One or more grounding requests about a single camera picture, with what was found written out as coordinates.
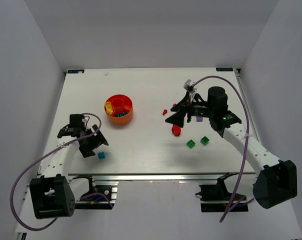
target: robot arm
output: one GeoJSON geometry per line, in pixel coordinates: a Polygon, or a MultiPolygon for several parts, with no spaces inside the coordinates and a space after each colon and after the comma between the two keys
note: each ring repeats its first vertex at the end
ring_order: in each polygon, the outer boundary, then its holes
{"type": "MultiPolygon", "coordinates": [[[[165,122],[184,126],[192,117],[205,117],[210,125],[222,138],[231,143],[241,154],[245,148],[246,130],[242,121],[228,110],[228,96],[222,87],[214,86],[208,90],[207,101],[195,93],[195,89],[188,80],[184,84],[187,90],[184,98],[173,108],[176,112],[165,122]]],[[[271,208],[286,200],[297,196],[297,168],[291,160],[281,161],[278,157],[266,150],[256,139],[249,137],[246,160],[254,169],[256,176],[243,175],[237,192],[251,196],[265,209],[271,208]]],[[[222,198],[230,198],[237,173],[228,173],[217,180],[216,192],[222,198]]],[[[212,194],[201,189],[202,199],[212,194]]]]}
{"type": "MultiPolygon", "coordinates": [[[[94,125],[92,128],[96,131],[98,126],[94,125]]],[[[85,127],[84,115],[71,114],[70,123],[63,127],[57,135],[57,147],[92,133],[91,129],[85,127]]],[[[66,177],[69,174],[74,155],[80,150],[84,158],[94,156],[93,149],[102,144],[109,145],[101,131],[98,131],[96,135],[74,141],[53,154],[40,178],[33,178],[30,182],[33,210],[37,219],[73,215],[75,202],[82,195],[90,193],[88,178],[76,178],[68,183],[66,177]]]]}

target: purple cable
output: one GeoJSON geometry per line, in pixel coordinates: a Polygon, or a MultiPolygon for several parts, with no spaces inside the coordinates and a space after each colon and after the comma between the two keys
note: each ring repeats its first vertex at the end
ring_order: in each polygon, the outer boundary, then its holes
{"type": "Polygon", "coordinates": [[[94,134],[96,134],[100,128],[101,128],[101,125],[102,125],[102,122],[101,122],[101,119],[93,114],[93,113],[81,113],[82,115],[90,115],[90,116],[94,116],[98,119],[99,121],[99,127],[97,128],[96,131],[94,131],[93,133],[89,134],[89,135],[86,135],[86,136],[82,136],[82,137],[79,137],[79,138],[76,138],[76,139],[73,139],[71,141],[68,141],[64,144],[62,144],[61,146],[58,146],[57,148],[55,148],[54,150],[52,150],[51,152],[47,153],[46,155],[40,157],[38,160],[36,160],[35,162],[31,163],[26,169],[24,169],[20,175],[16,178],[16,180],[14,181],[13,183],[13,186],[12,186],[12,189],[11,189],[11,193],[10,193],[10,208],[11,208],[11,212],[14,216],[14,218],[16,219],[16,221],[24,228],[30,230],[30,231],[42,231],[44,229],[47,229],[48,227],[50,227],[56,220],[57,218],[53,219],[49,224],[43,226],[43,227],[40,227],[40,228],[34,228],[34,227],[31,227],[31,226],[28,226],[27,224],[25,224],[21,218],[18,216],[17,212],[16,212],[16,209],[15,209],[15,206],[14,206],[14,202],[13,202],[13,197],[14,197],[14,194],[15,194],[15,189],[17,187],[17,184],[18,182],[20,181],[20,179],[22,178],[22,176],[27,172],[29,171],[33,166],[35,166],[36,164],[38,164],[39,162],[41,162],[43,159],[47,158],[48,156],[56,153],[57,151],[61,150],[63,147],[65,146],[68,146],[76,141],[80,141],[80,140],[83,140],[83,139],[86,139],[86,138],[89,138],[91,136],[93,136],[94,134]]]}
{"type": "MultiPolygon", "coordinates": [[[[227,203],[225,211],[224,211],[222,217],[219,220],[219,222],[222,223],[223,220],[225,219],[225,217],[227,216],[227,214],[230,212],[231,204],[233,203],[233,199],[235,198],[235,195],[237,193],[237,190],[238,190],[238,187],[239,187],[239,184],[240,184],[240,180],[241,180],[243,171],[245,169],[245,164],[246,164],[246,159],[247,159],[247,151],[248,151],[248,143],[249,143],[249,126],[250,126],[250,123],[249,123],[249,115],[248,115],[248,111],[246,109],[246,105],[243,102],[243,100],[241,98],[241,95],[238,92],[238,90],[236,89],[236,87],[229,80],[227,80],[227,79],[225,79],[224,77],[221,77],[221,76],[215,76],[215,75],[205,76],[205,77],[201,78],[200,80],[196,81],[192,85],[192,87],[194,87],[195,85],[199,84],[203,80],[210,79],[210,78],[221,79],[221,80],[227,82],[233,88],[233,90],[235,91],[236,95],[238,96],[238,98],[239,98],[239,100],[240,100],[240,102],[242,104],[242,107],[243,107],[243,110],[244,110],[244,114],[245,114],[245,119],[246,119],[246,136],[245,136],[245,143],[244,143],[243,159],[242,159],[242,163],[241,163],[241,168],[240,168],[239,175],[237,177],[237,180],[236,180],[233,192],[231,194],[230,200],[227,203]]],[[[232,207],[236,207],[238,204],[239,204],[239,202],[235,203],[232,207]]]]}
{"type": "Polygon", "coordinates": [[[229,212],[231,212],[232,209],[234,209],[235,207],[238,207],[238,206],[239,206],[239,203],[240,203],[241,201],[243,201],[245,198],[246,198],[245,196],[240,197],[240,199],[239,199],[235,204],[233,204],[233,205],[229,208],[229,212]]]}
{"type": "Polygon", "coordinates": [[[236,205],[236,206],[237,206],[237,207],[243,207],[243,206],[246,206],[246,205],[252,203],[254,200],[255,200],[254,198],[251,198],[249,201],[244,202],[244,203],[240,203],[240,204],[238,204],[238,205],[236,205]]]}
{"type": "Polygon", "coordinates": [[[112,205],[112,203],[110,202],[110,200],[107,198],[107,196],[104,195],[104,194],[102,194],[102,193],[99,193],[99,192],[90,193],[90,194],[88,194],[88,195],[82,196],[82,197],[80,197],[80,200],[81,200],[81,199],[86,199],[86,198],[88,198],[88,197],[96,196],[96,195],[99,195],[99,196],[104,197],[104,199],[109,203],[109,205],[111,206],[111,208],[113,208],[113,205],[112,205]]]}

